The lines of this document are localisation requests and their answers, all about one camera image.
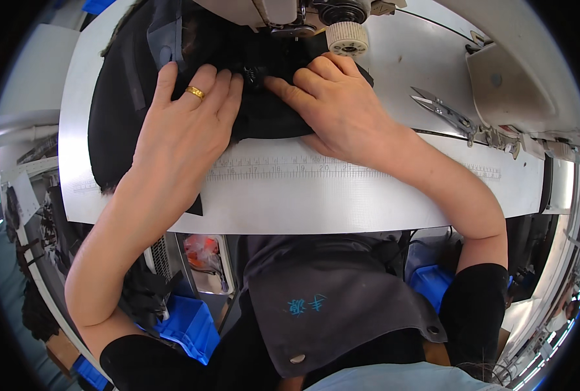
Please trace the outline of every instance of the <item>finger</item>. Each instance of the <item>finger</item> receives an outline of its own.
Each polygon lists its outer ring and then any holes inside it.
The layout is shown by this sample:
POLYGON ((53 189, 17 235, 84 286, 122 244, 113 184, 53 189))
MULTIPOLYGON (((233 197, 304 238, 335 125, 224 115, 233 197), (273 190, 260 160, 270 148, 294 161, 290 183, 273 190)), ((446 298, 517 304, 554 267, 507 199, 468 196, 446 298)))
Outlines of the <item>finger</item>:
POLYGON ((308 68, 299 68, 292 78, 294 85, 307 92, 315 98, 322 96, 323 90, 327 88, 328 80, 323 79, 320 75, 309 70, 308 68))
POLYGON ((333 64, 330 59, 323 56, 314 58, 312 62, 308 64, 307 68, 325 80, 340 81, 344 78, 344 74, 340 68, 333 64))
POLYGON ((205 96, 199 106, 201 109, 216 113, 229 94, 229 82, 231 82, 231 71, 223 69, 216 75, 216 82, 212 90, 205 96))
POLYGON ((157 74, 157 84, 153 94, 153 104, 166 106, 170 103, 170 96, 175 89, 177 80, 177 63, 169 62, 157 74))
POLYGON ((316 98, 302 89, 291 86, 285 80, 267 76, 263 80, 263 85, 272 93, 277 95, 288 106, 293 108, 298 114, 306 112, 311 105, 316 104, 316 98))
MULTIPOLYGON (((203 92, 207 98, 207 94, 212 90, 215 82, 216 67, 209 64, 203 64, 199 70, 197 70, 194 76, 192 76, 192 80, 190 80, 188 85, 201 90, 201 92, 203 92)), ((179 98, 178 101, 180 105, 183 105, 189 110, 194 110, 201 104, 201 99, 188 91, 184 91, 184 94, 181 96, 181 98, 179 98)))
POLYGON ((229 83, 229 93, 224 103, 218 110, 216 117, 219 121, 223 123, 231 123, 235 121, 238 116, 238 111, 240 110, 240 104, 242 102, 242 87, 244 85, 244 79, 239 73, 234 74, 231 77, 231 82, 229 83))
POLYGON ((331 62, 347 76, 352 76, 354 78, 362 76, 362 74, 359 73, 359 69, 357 69, 357 64, 350 57, 338 56, 330 51, 324 53, 323 57, 331 60, 331 62))
POLYGON ((330 147, 328 147, 325 144, 325 142, 320 137, 318 137, 318 135, 313 134, 313 135, 303 136, 303 137, 301 137, 301 140, 303 140, 303 142, 305 144, 307 144, 309 147, 311 147, 317 153, 320 153, 321 155, 324 155, 324 156, 328 156, 330 158, 335 158, 335 153, 331 150, 330 147))

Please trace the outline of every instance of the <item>left hand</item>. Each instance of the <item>left hand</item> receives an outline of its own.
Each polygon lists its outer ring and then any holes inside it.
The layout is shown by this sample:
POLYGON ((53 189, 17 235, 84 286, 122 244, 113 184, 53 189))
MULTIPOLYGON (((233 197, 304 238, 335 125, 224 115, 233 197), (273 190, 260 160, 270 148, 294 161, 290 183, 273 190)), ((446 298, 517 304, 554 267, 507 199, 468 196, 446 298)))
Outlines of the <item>left hand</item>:
POLYGON ((157 77, 153 103, 145 117, 132 167, 121 179, 114 201, 126 205, 145 235, 157 240, 192 205, 214 161, 229 144, 242 100, 242 77, 227 69, 217 74, 206 64, 191 86, 205 93, 184 92, 171 101, 177 64, 166 64, 157 77))

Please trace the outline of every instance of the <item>gray apron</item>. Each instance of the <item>gray apron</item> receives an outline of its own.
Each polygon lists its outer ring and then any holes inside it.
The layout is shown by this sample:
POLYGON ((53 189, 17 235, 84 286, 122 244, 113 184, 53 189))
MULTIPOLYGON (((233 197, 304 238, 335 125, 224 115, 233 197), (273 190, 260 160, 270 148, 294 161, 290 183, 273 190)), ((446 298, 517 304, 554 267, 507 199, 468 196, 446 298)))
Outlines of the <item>gray apron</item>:
POLYGON ((446 333, 431 304, 369 252, 288 257, 248 279, 268 354, 283 378, 305 375, 383 334, 446 333))

